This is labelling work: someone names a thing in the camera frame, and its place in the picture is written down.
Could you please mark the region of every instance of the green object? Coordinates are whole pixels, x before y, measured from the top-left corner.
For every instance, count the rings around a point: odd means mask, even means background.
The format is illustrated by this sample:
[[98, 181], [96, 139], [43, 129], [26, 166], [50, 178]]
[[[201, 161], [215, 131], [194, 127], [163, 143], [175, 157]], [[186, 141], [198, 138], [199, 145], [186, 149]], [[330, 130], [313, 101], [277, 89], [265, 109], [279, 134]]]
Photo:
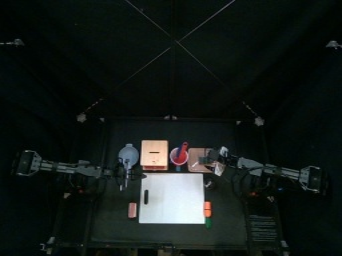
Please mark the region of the green object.
[[211, 218], [206, 218], [206, 227], [211, 228]]

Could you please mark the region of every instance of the black wall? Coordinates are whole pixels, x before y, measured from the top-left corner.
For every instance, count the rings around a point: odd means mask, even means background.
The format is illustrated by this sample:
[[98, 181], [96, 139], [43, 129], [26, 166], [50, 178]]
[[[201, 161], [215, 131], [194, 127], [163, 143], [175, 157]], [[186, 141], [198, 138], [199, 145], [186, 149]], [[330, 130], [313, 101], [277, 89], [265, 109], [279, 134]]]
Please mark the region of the black wall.
[[[56, 202], [46, 177], [27, 181], [10, 176], [14, 156], [32, 149], [47, 159], [68, 161], [80, 124], [63, 95], [7, 51], [0, 53], [0, 250], [7, 250], [2, 255], [19, 255], [20, 250], [24, 255], [50, 235]], [[313, 75], [265, 113], [271, 163], [289, 168], [317, 165], [330, 175], [325, 198], [290, 194], [279, 200], [295, 255], [342, 254], [341, 54], [329, 53]]]

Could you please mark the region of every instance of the light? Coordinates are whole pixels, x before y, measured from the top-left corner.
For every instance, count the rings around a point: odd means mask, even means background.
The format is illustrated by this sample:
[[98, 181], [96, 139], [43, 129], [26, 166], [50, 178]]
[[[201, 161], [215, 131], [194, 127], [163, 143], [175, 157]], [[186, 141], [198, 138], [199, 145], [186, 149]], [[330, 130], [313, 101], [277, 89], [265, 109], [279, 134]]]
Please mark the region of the light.
[[329, 47], [329, 48], [336, 48], [336, 50], [337, 50], [338, 47], [342, 48], [342, 45], [338, 44], [337, 41], [330, 41], [330, 42], [328, 43], [326, 47]]

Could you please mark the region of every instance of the red object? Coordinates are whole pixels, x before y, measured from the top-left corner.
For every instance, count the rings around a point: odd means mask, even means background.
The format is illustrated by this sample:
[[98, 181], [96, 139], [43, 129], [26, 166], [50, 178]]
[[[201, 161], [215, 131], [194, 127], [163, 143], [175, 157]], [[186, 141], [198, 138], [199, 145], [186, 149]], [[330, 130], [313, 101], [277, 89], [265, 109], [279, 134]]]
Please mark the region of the red object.
[[186, 153], [186, 151], [187, 151], [187, 142], [183, 142], [182, 148], [181, 148], [179, 156], [175, 157], [175, 159], [174, 159], [175, 162], [183, 163], [183, 162], [186, 161], [186, 159], [187, 159], [187, 153]]
[[211, 202], [206, 201], [205, 202], [205, 217], [211, 217]]
[[128, 218], [137, 218], [137, 203], [130, 203], [128, 205]]

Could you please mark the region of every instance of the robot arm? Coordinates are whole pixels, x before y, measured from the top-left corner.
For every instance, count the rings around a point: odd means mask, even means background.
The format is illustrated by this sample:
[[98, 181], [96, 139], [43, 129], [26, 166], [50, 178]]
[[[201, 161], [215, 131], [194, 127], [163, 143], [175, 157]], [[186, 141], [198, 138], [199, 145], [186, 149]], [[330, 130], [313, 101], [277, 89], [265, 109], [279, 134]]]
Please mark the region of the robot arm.
[[309, 166], [301, 170], [294, 170], [271, 164], [263, 165], [241, 157], [237, 160], [237, 168], [247, 170], [249, 174], [259, 180], [269, 179], [266, 185], [270, 185], [270, 179], [283, 179], [290, 180], [303, 191], [324, 195], [326, 193], [328, 174], [320, 167]]
[[26, 150], [22, 153], [16, 168], [14, 170], [19, 176], [32, 176], [39, 171], [59, 172], [67, 174], [82, 174], [88, 177], [100, 178], [102, 168], [91, 166], [88, 161], [80, 160], [76, 164], [67, 164], [62, 162], [51, 162], [43, 160], [40, 155], [31, 150]]

